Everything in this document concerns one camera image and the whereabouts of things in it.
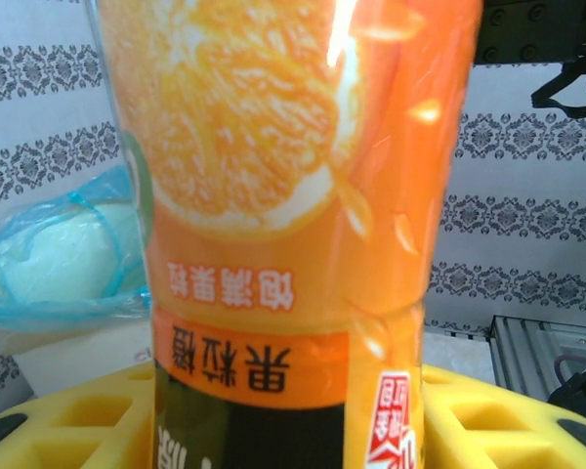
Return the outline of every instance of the black machine part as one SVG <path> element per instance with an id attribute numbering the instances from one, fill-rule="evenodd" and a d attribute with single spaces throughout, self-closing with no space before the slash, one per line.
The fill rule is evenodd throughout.
<path id="1" fill-rule="evenodd" d="M 532 105 L 586 117 L 586 107 L 553 98 L 586 75 L 586 0 L 484 0 L 475 64 L 563 64 Z"/>

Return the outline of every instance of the orange label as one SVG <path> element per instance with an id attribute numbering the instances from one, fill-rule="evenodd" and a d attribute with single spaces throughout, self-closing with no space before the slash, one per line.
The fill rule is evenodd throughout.
<path id="1" fill-rule="evenodd" d="M 157 307 L 155 357 L 179 381 L 246 405 L 312 408 L 345 401 L 348 334 L 250 334 L 184 320 Z"/>

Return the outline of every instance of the yellow plastic tray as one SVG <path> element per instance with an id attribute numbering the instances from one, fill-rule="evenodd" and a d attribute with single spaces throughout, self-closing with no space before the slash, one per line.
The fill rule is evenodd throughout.
<path id="1" fill-rule="evenodd" d="M 151 469 L 153 368 L 143 364 L 14 407 L 26 422 L 0 443 L 0 469 Z M 427 469 L 586 469 L 558 426 L 586 419 L 424 366 Z"/>

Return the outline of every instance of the orange drink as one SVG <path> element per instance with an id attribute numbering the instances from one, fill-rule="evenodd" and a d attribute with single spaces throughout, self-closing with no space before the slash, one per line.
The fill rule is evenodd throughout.
<path id="1" fill-rule="evenodd" d="M 152 467 L 422 468 L 478 0 L 101 0 L 146 247 Z"/>

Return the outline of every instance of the white container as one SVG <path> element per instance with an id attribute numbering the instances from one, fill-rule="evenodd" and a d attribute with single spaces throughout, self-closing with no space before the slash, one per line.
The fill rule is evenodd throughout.
<path id="1" fill-rule="evenodd" d="M 102 329 L 14 355 L 38 398 L 151 360 L 149 320 Z"/>

